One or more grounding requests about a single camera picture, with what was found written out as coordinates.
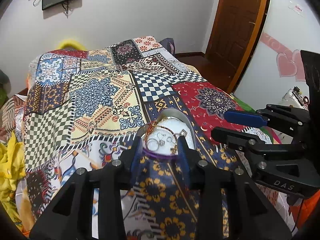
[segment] green checkered patch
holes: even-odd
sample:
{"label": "green checkered patch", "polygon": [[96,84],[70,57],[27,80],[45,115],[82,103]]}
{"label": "green checkered patch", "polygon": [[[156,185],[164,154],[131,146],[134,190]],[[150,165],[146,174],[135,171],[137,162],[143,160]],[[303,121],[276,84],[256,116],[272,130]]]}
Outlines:
{"label": "green checkered patch", "polygon": [[71,100],[43,115],[32,113],[25,137],[25,167],[34,170],[55,153],[55,149],[70,142],[69,127],[73,116]]}

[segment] pink heart decoration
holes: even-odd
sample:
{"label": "pink heart decoration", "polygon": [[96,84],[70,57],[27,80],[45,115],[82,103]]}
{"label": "pink heart decoration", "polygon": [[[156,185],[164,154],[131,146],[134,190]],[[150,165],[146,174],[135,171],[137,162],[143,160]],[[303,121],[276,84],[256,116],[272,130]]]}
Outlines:
{"label": "pink heart decoration", "polygon": [[306,81],[300,50],[296,49],[293,52],[292,61],[297,66],[296,81]]}
{"label": "pink heart decoration", "polygon": [[297,66],[283,53],[277,55],[277,65],[280,77],[292,77],[297,73]]}

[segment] patchwork bedspread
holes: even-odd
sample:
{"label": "patchwork bedspread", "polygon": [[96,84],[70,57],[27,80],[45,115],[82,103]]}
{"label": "patchwork bedspread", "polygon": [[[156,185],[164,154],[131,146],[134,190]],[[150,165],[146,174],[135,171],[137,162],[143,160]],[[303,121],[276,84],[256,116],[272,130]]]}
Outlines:
{"label": "patchwork bedspread", "polygon": [[[236,102],[187,69],[152,36],[101,50],[48,52],[32,62],[30,82],[23,139],[28,196],[36,218],[77,168],[99,169],[117,159],[139,127],[168,107],[187,115],[197,152],[219,168],[232,170],[237,163],[234,152],[210,138],[215,126],[254,133],[271,143],[259,129],[226,122],[227,109],[241,109]],[[198,193],[185,187],[178,165],[145,156],[140,163],[135,187],[122,192],[127,235],[193,239]],[[98,202],[96,190],[94,237]],[[223,233],[228,236],[225,202],[223,210]]]}

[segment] checkered pattern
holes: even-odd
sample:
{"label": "checkered pattern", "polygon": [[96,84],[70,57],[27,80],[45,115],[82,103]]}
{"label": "checkered pattern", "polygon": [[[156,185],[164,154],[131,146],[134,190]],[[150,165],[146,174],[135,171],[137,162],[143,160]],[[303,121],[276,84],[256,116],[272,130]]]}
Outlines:
{"label": "checkered pattern", "polygon": [[26,169],[34,169],[49,161],[57,147],[70,141],[68,130],[72,116],[71,101],[44,115],[31,114],[25,139]]}
{"label": "checkered pattern", "polygon": [[79,74],[72,76],[69,86],[69,92],[75,91],[78,88],[82,87],[91,75],[92,72],[80,72]]}
{"label": "checkered pattern", "polygon": [[184,72],[177,76],[170,77],[173,80],[171,84],[176,84],[180,82],[207,82],[206,79],[204,79],[202,76],[199,76],[197,73],[194,73],[193,71]]}
{"label": "checkered pattern", "polygon": [[144,102],[154,101],[161,97],[174,94],[169,84],[170,76],[167,74],[157,75],[152,73],[134,73],[142,100]]}
{"label": "checkered pattern", "polygon": [[168,74],[157,75],[146,72],[135,72],[133,75],[144,102],[158,100],[164,96],[175,94],[171,85],[176,83],[206,82],[203,77],[194,72],[179,73],[177,76]]}

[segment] door frame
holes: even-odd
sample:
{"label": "door frame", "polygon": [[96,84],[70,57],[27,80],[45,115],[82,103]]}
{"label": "door frame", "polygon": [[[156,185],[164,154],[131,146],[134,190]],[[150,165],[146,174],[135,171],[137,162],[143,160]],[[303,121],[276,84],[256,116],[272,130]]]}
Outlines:
{"label": "door frame", "polygon": [[[259,6],[259,11],[257,14],[257,19],[255,22],[251,37],[249,39],[249,43],[248,43],[247,48],[244,52],[244,56],[241,59],[241,62],[237,68],[237,71],[236,71],[235,75],[233,76],[233,79],[232,79],[232,81],[226,91],[228,94],[230,94],[231,92],[233,92],[235,90],[236,86],[238,85],[238,83],[240,81],[240,78],[242,77],[246,67],[248,66],[248,64],[251,60],[252,54],[258,44],[262,29],[264,26],[264,22],[266,20],[267,11],[269,8],[269,3],[270,3],[270,0],[261,0],[260,6]],[[217,32],[218,21],[221,16],[222,8],[223,8],[223,0],[219,0],[216,16],[214,18],[213,27],[212,27],[211,35],[210,35],[209,42],[208,42],[208,46],[205,51],[206,58],[208,58],[208,56],[209,56],[209,51],[212,46],[213,38]]]}

